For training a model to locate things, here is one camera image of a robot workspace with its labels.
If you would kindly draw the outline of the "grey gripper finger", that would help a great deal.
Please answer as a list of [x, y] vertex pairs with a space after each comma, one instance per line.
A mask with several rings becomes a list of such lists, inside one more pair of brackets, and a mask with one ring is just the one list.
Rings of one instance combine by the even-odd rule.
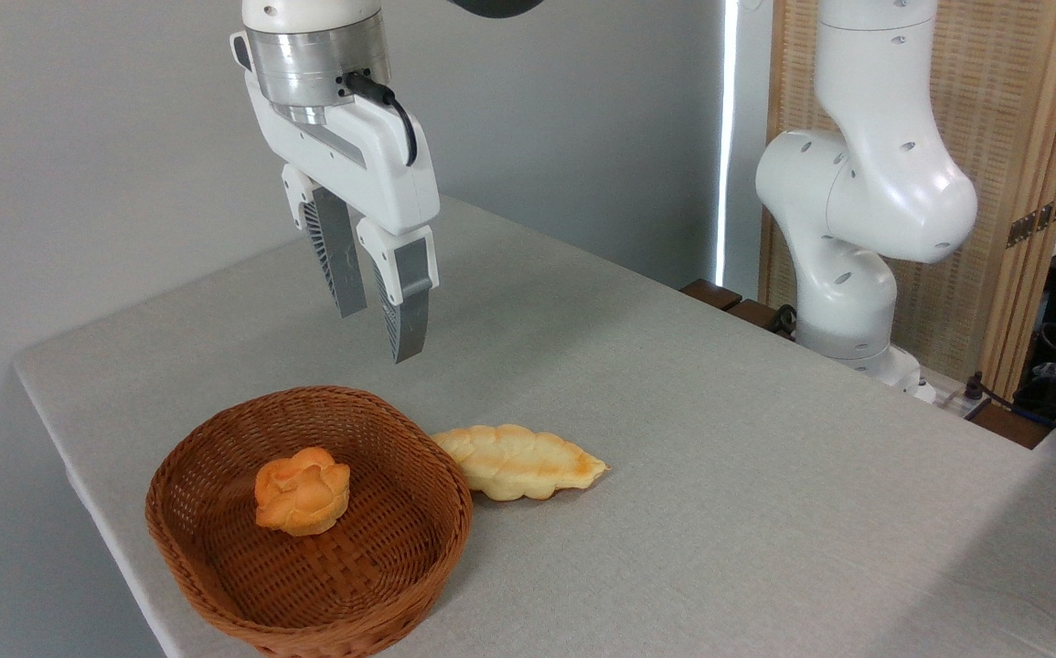
[[425, 347], [429, 295], [440, 283], [432, 229], [393, 236], [376, 220], [363, 218], [357, 223], [357, 240], [372, 261], [393, 362], [406, 361]]
[[310, 239], [340, 316], [364, 311], [367, 300], [357, 262], [348, 204], [293, 164], [283, 166], [282, 182], [293, 222]]

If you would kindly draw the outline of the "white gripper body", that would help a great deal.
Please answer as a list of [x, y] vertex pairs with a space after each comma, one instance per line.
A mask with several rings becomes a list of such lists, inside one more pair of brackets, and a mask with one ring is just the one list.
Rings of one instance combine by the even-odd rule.
[[426, 134], [415, 118], [416, 157], [408, 164], [407, 124], [384, 104], [357, 95], [325, 108], [325, 123], [293, 123], [246, 78], [261, 133], [274, 153], [346, 201], [386, 232], [402, 236], [429, 224], [441, 211]]

